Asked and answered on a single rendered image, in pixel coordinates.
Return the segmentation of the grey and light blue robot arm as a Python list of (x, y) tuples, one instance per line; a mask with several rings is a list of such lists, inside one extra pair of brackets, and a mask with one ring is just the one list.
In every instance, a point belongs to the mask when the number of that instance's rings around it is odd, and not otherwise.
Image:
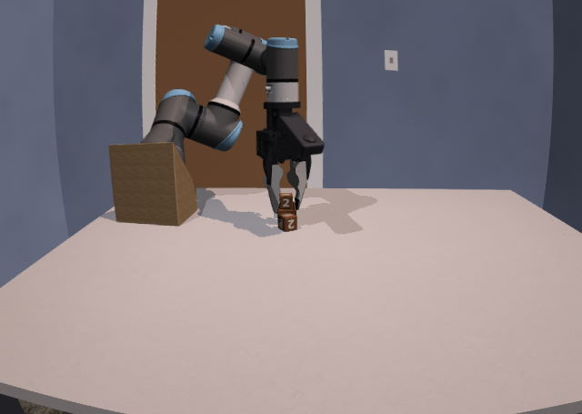
[[(194, 95), (186, 90), (167, 92), (150, 132), (140, 143), (174, 142), (184, 164), (185, 137), (224, 152), (234, 145), (243, 126), (238, 120), (241, 113), (238, 106), (254, 71), (266, 76), (266, 102), (298, 102), (295, 38), (274, 37), (265, 41), (230, 25), (214, 25), (204, 48), (230, 59), (216, 97), (204, 107), (196, 104)], [(300, 156), (323, 153), (325, 143), (299, 113), (278, 114), (276, 124)]]

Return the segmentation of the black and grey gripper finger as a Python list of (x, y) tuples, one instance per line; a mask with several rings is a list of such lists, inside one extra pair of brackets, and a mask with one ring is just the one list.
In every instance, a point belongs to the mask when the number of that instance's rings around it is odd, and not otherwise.
[(281, 192), (279, 182), (283, 176), (283, 169), (278, 165), (277, 158), (275, 158), (273, 148), (271, 147), (266, 148), (266, 154), (263, 158), (263, 168), (266, 174), (264, 176), (264, 185), (268, 190), (271, 206), (277, 214), (281, 204), (279, 200), (279, 194)]
[(311, 168), (311, 155), (302, 156), (297, 162), (290, 160), (290, 171), (287, 173), (289, 184), (296, 190), (296, 210), (300, 208), (303, 195), (306, 189), (306, 183), (309, 178)]

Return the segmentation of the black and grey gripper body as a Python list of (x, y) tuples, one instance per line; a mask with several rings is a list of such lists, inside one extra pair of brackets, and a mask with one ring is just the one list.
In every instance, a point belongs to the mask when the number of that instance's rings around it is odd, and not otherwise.
[[(265, 108), (278, 107), (278, 108)], [(273, 148), (273, 154), (278, 159), (278, 163), (283, 164), (285, 160), (291, 159), (297, 162), (297, 159), (302, 157), (292, 146), (285, 134), (276, 124), (278, 114), (292, 113), (292, 108), (299, 108), (298, 102), (265, 102), (264, 109), (266, 109), (266, 128), (264, 130), (256, 131), (256, 155), (263, 158), (266, 154), (266, 148)], [(292, 107), (292, 108), (281, 108)], [(261, 132), (262, 131), (262, 132)], [(269, 133), (269, 134), (268, 134)], [(273, 134), (274, 133), (274, 134)], [(267, 142), (269, 141), (269, 142)]]

